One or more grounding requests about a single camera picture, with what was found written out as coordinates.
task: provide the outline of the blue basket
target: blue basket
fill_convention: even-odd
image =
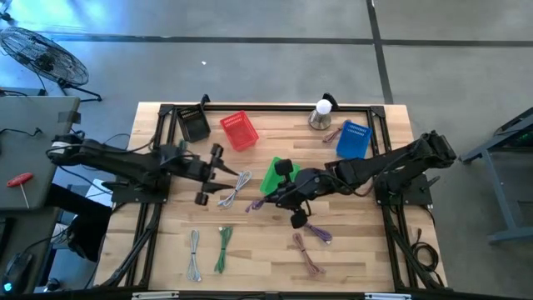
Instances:
[[[336,155],[341,158],[365,158],[372,130],[352,122],[344,122]]]

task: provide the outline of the green cable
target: green cable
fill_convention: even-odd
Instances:
[[[230,238],[232,238],[233,227],[219,227],[218,230],[220,231],[220,236],[222,238],[222,246],[218,262],[215,265],[215,271],[222,274],[224,266],[226,265],[226,247],[230,242]]]

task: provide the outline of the red plastic basket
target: red plastic basket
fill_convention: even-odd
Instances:
[[[232,114],[220,120],[220,124],[230,140],[233,148],[242,151],[256,143],[259,139],[256,129],[244,111]]]

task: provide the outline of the concrete floor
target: concrete floor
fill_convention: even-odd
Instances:
[[[372,37],[364,0],[106,4],[104,0],[13,0],[9,12],[19,26],[54,33]],[[383,38],[533,38],[529,0],[375,0],[375,5]],[[59,43],[87,66],[91,77],[85,88],[105,98],[80,109],[79,127],[98,140],[128,133],[139,101],[196,101],[209,93],[214,101],[308,103],[328,91],[341,103],[384,103],[372,45]],[[482,143],[532,104],[530,47],[386,46],[383,51],[394,102],[408,106],[415,134],[436,129],[457,153]],[[11,58],[0,56],[0,66],[0,85],[40,87],[37,77]],[[53,83],[45,83],[51,94],[59,94]],[[75,170],[88,178],[106,179],[99,172]],[[432,194],[446,277],[457,291],[533,298],[533,243],[489,246],[486,242],[486,235],[501,230],[504,223],[484,171],[482,162],[474,162],[430,172],[441,175]],[[56,181],[81,183],[61,173]],[[61,272],[62,265],[64,261],[58,262],[52,275],[67,280],[68,286],[77,288],[87,281]]]

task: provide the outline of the white cable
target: white cable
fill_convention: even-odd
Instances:
[[[218,206],[230,208],[233,205],[233,200],[235,200],[237,193],[241,190],[242,187],[244,187],[245,184],[247,184],[247,182],[250,181],[250,179],[252,179],[252,172],[250,171],[241,172],[239,174],[239,179],[237,180],[237,185],[235,186],[235,190],[226,199],[219,201]]]
[[[189,262],[189,269],[187,271],[187,279],[199,283],[202,280],[200,271],[197,266],[197,248],[200,233],[197,230],[191,231],[191,261]]]

